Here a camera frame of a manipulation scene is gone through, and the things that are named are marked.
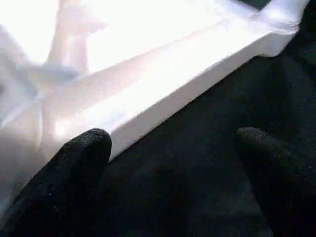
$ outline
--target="black glove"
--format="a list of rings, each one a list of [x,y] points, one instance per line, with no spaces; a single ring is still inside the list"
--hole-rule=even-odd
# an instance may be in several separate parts
[[[7,210],[0,236],[87,236],[111,147],[101,129],[66,143]]]
[[[235,145],[275,236],[316,236],[316,158],[255,128],[239,129]]]

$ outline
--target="black fabric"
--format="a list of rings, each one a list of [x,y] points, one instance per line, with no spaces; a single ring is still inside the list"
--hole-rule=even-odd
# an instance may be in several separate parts
[[[86,236],[97,188],[111,152],[110,136],[92,129],[66,143],[14,200],[0,236]]]

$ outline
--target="white plastic object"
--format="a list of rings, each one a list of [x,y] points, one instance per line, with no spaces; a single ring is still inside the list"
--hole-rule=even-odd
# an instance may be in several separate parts
[[[25,2],[19,16],[0,6],[10,35],[2,48],[11,49],[2,55],[15,65],[0,72],[3,210],[71,138],[104,129],[113,159],[251,58],[278,55],[304,8],[277,18],[275,9],[302,1],[274,0],[262,12],[232,0]]]

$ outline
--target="white plastic part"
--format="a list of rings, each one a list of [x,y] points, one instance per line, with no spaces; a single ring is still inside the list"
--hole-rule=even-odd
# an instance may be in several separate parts
[[[71,138],[104,129],[113,159],[251,58],[278,55],[308,2],[259,12],[232,0],[32,1],[19,16],[0,7],[12,51],[2,56],[16,66],[0,65],[2,210]],[[47,14],[33,19],[34,5]]]
[[[304,9],[310,0],[271,0],[260,16],[271,27],[284,32],[298,30]]]

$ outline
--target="black cloth background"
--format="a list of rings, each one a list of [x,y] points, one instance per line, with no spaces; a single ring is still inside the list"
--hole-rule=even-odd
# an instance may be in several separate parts
[[[267,1],[245,2],[261,8]],[[258,127],[315,152],[313,12],[314,1],[282,55],[251,60],[106,168],[97,236],[272,235],[233,135]]]

